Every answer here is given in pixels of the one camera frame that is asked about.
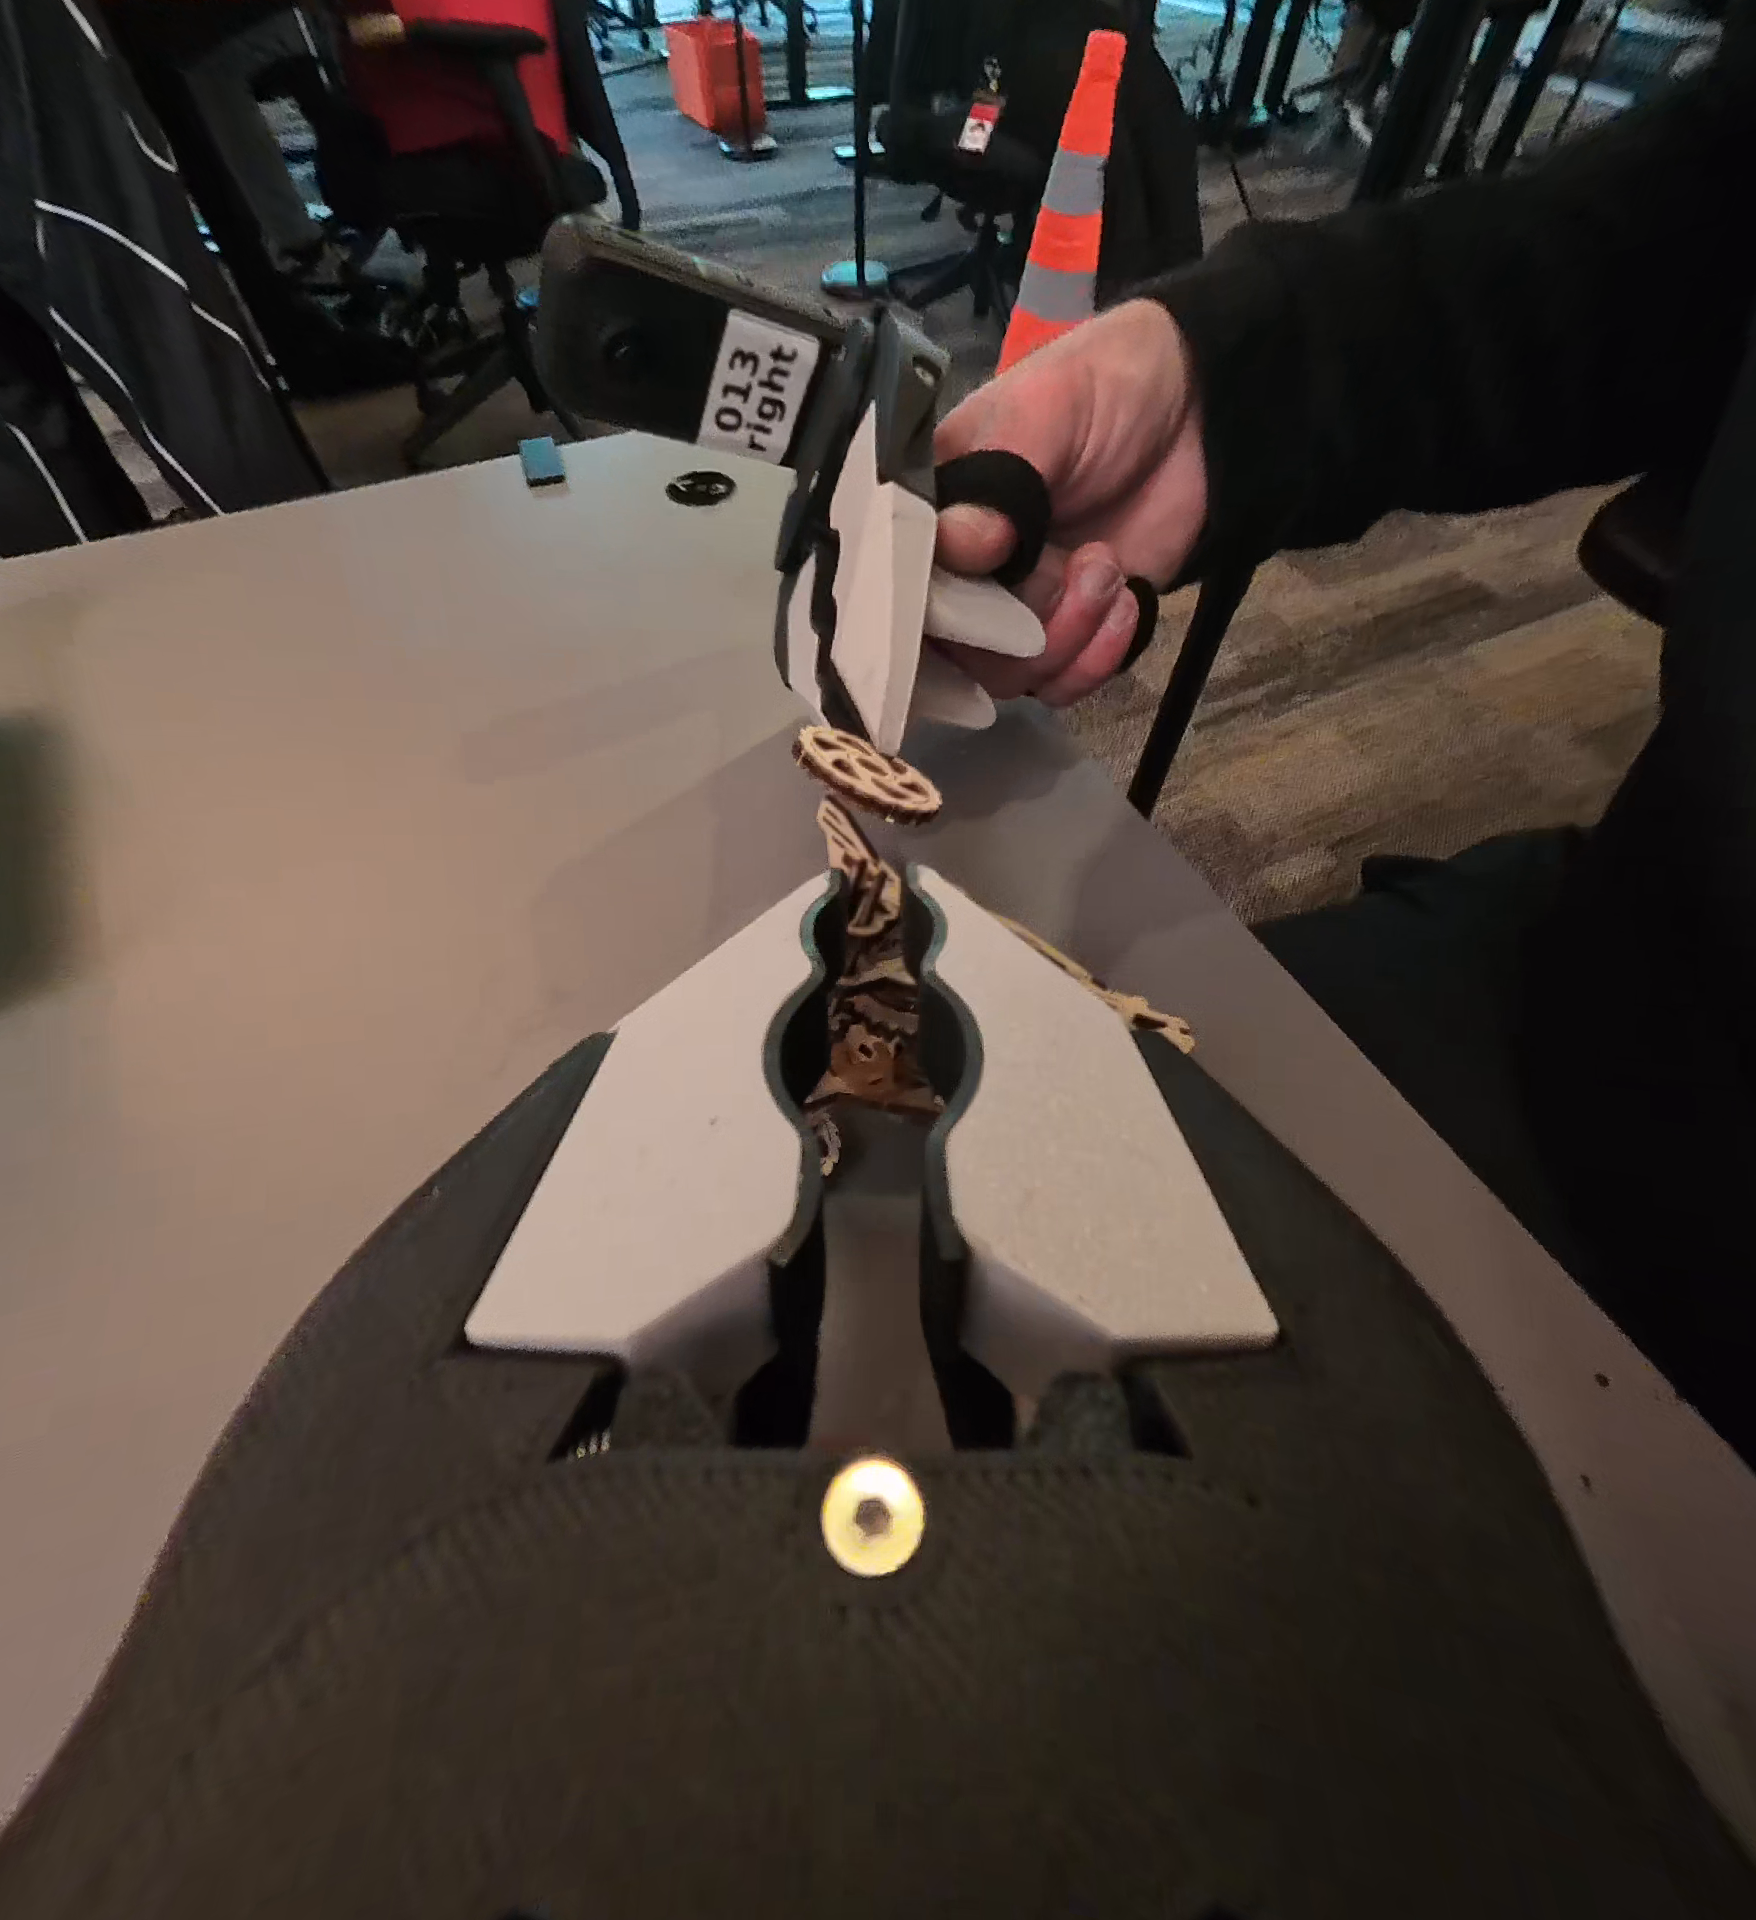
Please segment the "person's right forearm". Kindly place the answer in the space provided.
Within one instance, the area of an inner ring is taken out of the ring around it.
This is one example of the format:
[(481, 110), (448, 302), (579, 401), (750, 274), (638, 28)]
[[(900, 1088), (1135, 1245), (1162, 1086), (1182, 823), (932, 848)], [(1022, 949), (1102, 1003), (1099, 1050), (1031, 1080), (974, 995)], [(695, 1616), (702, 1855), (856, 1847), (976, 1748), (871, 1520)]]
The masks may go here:
[(1756, 324), (1756, 3), (1527, 171), (1241, 226), (1141, 300), (1182, 327), (1202, 439), (1175, 584), (1697, 466)]

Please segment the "orange bin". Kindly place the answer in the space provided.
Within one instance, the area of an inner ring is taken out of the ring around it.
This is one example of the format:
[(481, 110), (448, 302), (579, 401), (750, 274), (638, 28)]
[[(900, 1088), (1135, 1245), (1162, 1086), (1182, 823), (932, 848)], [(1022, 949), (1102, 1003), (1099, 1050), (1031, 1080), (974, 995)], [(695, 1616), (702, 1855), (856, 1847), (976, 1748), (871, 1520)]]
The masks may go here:
[(768, 133), (765, 49), (737, 19), (698, 13), (665, 26), (669, 78), (677, 110), (732, 144)]

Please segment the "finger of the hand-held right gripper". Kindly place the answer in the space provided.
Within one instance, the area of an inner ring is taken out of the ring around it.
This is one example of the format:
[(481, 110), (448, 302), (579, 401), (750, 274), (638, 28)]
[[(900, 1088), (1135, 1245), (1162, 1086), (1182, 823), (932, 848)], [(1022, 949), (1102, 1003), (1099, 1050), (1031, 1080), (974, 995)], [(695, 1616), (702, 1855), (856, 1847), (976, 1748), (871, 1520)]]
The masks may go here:
[(843, 452), (828, 529), (837, 539), (828, 662), (867, 739), (895, 759), (922, 662), (936, 508), (881, 480), (875, 404), (867, 404)]
[(856, 573), (853, 560), (843, 557), (841, 535), (826, 524), (810, 525), (798, 542), (796, 562), (779, 573), (773, 662), (817, 722), (867, 739), (867, 716), (836, 653), (837, 639), (851, 634), (853, 584)]

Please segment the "black round-base pole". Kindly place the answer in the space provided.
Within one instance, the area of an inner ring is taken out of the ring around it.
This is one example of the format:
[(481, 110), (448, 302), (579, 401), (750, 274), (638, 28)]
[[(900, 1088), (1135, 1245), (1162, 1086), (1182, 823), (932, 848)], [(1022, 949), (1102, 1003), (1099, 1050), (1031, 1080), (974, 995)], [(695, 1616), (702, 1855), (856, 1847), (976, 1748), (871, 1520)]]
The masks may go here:
[(818, 291), (833, 300), (884, 300), (891, 279), (870, 249), (870, 85), (867, 85), (867, 13), (851, 3), (851, 258), (818, 272)]

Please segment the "orange traffic cone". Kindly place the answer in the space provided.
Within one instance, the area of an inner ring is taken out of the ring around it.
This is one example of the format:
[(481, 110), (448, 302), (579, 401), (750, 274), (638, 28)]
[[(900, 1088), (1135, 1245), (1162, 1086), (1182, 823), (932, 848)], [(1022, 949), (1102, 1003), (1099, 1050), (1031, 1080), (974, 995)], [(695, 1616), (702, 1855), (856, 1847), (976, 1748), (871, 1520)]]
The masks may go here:
[(1096, 28), (1067, 103), (1043, 190), (1027, 267), (1002, 333), (1002, 377), (1035, 349), (1096, 314), (1104, 243), (1104, 180), (1128, 38)]

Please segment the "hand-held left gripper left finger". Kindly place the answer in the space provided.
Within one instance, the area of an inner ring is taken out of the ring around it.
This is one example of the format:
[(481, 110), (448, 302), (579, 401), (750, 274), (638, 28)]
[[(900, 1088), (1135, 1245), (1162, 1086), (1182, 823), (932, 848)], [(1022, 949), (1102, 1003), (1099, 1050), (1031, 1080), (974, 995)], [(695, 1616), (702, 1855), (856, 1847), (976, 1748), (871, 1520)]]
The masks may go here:
[(465, 1340), (665, 1369), (747, 1448), (802, 1448), (826, 1304), (822, 1150), (837, 880), (747, 920), (598, 1040), (576, 1112)]

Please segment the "wooden buggy model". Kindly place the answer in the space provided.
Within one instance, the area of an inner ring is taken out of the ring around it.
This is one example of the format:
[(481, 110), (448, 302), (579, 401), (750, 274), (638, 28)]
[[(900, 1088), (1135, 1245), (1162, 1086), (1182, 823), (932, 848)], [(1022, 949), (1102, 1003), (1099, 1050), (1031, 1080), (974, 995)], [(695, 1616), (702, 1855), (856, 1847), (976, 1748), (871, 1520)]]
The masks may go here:
[(843, 965), (828, 994), (828, 1066), (804, 1097), (818, 1141), (822, 1173), (843, 1158), (841, 1112), (871, 1106), (912, 1118), (944, 1112), (944, 1097), (922, 1071), (922, 989), (905, 957), (905, 880), (837, 798), (822, 798), (817, 824), (833, 873), (841, 877)]

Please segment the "wooden wheel disc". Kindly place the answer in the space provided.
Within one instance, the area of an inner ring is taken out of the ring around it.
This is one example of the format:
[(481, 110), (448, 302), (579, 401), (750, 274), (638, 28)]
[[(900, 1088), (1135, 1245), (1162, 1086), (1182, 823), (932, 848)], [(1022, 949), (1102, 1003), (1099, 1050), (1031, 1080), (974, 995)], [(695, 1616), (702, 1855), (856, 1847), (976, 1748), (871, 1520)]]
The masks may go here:
[(944, 790), (900, 754), (884, 754), (863, 732), (804, 726), (796, 736), (798, 766), (833, 798), (891, 824), (928, 824), (944, 810)]

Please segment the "person's black clothing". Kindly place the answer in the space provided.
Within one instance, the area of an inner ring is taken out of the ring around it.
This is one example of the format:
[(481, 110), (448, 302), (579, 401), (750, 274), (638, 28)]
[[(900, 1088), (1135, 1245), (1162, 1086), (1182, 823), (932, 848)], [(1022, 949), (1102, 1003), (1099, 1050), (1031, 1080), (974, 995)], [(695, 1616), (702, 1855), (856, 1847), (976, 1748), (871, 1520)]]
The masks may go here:
[(1380, 855), (1261, 947), (1756, 1475), (1756, 457), (1601, 820)]

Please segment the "person's right hand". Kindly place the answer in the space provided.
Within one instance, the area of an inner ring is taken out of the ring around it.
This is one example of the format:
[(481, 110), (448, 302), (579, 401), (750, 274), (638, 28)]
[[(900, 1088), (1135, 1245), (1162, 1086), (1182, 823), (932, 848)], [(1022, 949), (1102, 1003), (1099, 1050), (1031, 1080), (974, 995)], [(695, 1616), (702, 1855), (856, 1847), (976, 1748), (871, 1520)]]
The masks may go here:
[(936, 462), (1009, 452), (1050, 497), (1050, 539), (1017, 596), (1045, 649), (1009, 658), (944, 644), (994, 698), (1083, 702), (1144, 631), (1131, 591), (1173, 588), (1202, 535), (1206, 466), (1196, 377), (1179, 323), (1126, 300), (964, 397), (936, 427)]

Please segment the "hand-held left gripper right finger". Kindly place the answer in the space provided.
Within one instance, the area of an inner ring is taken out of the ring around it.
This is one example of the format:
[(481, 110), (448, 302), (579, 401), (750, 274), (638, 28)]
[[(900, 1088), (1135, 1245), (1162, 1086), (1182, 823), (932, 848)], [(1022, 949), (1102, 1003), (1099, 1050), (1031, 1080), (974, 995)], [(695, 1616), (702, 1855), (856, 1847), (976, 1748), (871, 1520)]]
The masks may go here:
[(1056, 1379), (1272, 1352), (1281, 1321), (1170, 1102), (1186, 1036), (928, 863), (905, 873), (922, 1336), (961, 1449)]

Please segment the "black office chair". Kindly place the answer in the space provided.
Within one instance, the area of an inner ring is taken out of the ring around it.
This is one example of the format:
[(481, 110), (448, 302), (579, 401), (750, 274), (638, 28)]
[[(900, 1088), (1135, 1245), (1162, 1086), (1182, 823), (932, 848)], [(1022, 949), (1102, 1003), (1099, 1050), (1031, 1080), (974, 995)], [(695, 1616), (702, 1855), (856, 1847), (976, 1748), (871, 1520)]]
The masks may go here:
[(1126, 47), (1096, 281), (1110, 309), (1202, 254), (1196, 128), (1137, 5), (871, 3), (867, 96), (878, 173), (994, 224), (1017, 274), (1096, 31)]

